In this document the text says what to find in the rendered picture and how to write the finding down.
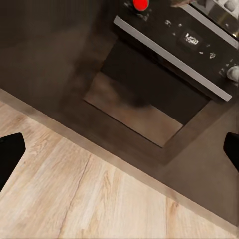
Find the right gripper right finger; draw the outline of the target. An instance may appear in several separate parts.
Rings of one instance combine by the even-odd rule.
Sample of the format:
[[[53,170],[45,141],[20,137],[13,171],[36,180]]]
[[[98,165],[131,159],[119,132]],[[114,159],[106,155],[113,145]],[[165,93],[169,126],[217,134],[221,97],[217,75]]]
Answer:
[[[239,173],[239,134],[228,132],[223,150]]]

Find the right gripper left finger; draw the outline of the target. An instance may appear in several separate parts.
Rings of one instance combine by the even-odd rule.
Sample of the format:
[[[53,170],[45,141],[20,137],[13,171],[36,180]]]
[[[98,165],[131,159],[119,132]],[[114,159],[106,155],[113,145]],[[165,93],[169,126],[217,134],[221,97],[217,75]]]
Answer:
[[[22,133],[0,138],[0,192],[26,151]]]

